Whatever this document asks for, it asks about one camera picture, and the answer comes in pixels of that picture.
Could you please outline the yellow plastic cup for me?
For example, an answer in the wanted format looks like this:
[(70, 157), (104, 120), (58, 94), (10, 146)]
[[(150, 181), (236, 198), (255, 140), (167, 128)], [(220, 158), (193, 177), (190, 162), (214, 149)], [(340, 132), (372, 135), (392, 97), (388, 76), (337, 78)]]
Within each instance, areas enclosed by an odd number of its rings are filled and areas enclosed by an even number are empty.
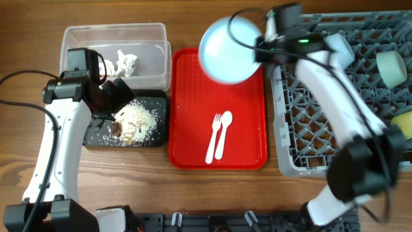
[(392, 125), (397, 125), (406, 139), (412, 138), (412, 111), (397, 115), (391, 120)]

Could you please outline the light blue plate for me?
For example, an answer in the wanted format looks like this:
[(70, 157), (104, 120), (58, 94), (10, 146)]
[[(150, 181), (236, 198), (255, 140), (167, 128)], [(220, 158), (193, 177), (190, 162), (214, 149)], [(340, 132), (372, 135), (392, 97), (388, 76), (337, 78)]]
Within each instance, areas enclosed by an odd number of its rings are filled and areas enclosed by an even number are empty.
[(237, 84), (251, 77), (261, 64), (255, 60), (255, 51), (229, 36), (228, 26), (236, 39), (249, 46), (254, 46), (261, 35), (260, 29), (248, 19), (224, 17), (211, 24), (204, 33), (198, 59), (203, 72), (213, 81)]

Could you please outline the white tissue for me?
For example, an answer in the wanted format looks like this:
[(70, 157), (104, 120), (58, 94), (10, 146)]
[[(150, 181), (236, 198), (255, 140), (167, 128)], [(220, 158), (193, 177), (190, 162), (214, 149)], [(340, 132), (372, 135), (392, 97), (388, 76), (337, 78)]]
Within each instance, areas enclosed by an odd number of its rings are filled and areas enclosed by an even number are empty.
[(107, 71), (108, 77), (130, 77), (135, 70), (135, 62), (137, 56), (133, 54), (124, 54), (121, 50), (117, 51), (118, 61), (105, 59), (103, 63), (99, 63), (99, 74), (101, 77)]

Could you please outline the mint green bowl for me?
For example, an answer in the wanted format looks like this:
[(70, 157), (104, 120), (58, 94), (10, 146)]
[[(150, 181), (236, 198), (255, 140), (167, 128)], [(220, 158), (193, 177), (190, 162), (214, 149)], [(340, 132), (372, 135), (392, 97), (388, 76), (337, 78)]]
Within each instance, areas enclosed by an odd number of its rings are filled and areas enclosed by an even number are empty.
[(380, 52), (376, 56), (376, 62), (380, 76), (389, 89), (407, 80), (406, 67), (398, 52)]

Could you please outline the white plastic fork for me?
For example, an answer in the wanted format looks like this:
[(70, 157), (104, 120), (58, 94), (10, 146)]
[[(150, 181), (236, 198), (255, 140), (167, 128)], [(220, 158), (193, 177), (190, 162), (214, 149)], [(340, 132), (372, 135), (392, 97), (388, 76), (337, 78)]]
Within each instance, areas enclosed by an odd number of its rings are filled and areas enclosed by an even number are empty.
[(212, 122), (212, 135), (211, 135), (211, 139), (210, 139), (209, 146), (207, 148), (207, 152), (205, 156), (206, 164), (212, 163), (212, 160), (214, 157), (215, 144), (216, 144), (216, 136), (220, 128), (221, 128), (221, 114), (217, 113)]

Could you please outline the blue bowl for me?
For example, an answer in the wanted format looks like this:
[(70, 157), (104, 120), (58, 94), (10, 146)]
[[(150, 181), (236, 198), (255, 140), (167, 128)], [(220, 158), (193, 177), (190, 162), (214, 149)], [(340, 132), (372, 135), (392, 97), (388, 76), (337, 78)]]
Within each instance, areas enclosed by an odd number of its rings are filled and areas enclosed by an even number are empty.
[(326, 44), (335, 50), (337, 60), (342, 68), (347, 68), (355, 60), (351, 46), (341, 34), (333, 34), (324, 38)]

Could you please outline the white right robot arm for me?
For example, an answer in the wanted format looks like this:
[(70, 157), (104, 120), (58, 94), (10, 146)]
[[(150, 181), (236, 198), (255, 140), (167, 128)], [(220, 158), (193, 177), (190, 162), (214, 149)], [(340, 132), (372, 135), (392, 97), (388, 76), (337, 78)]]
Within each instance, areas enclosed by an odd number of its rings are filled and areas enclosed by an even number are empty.
[(402, 132), (386, 126), (368, 108), (337, 61), (336, 51), (322, 37), (281, 36), (268, 41), (259, 36), (255, 55), (262, 63), (294, 64), (295, 77), (315, 97), (339, 146), (326, 173), (327, 185), (302, 206), (301, 227), (325, 229), (379, 193), (386, 197), (379, 221), (387, 222), (406, 140)]

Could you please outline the rice food waste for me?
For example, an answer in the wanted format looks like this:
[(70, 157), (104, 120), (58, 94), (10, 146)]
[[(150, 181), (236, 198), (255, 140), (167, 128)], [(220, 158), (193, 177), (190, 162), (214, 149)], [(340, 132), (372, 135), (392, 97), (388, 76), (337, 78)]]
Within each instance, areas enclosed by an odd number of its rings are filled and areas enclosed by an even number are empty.
[(114, 114), (116, 121), (104, 126), (104, 146), (158, 146), (164, 140), (165, 101), (137, 97)]

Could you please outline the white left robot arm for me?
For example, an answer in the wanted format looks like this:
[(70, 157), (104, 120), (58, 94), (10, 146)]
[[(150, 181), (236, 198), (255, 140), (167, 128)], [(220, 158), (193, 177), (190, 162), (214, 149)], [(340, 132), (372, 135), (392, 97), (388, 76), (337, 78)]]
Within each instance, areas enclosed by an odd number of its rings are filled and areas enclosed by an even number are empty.
[(138, 229), (129, 206), (90, 213), (79, 204), (77, 191), (83, 139), (93, 113), (115, 113), (134, 97), (121, 78), (104, 84), (89, 77), (48, 81), (41, 109), (46, 122), (35, 171), (22, 202), (5, 209), (8, 231)]

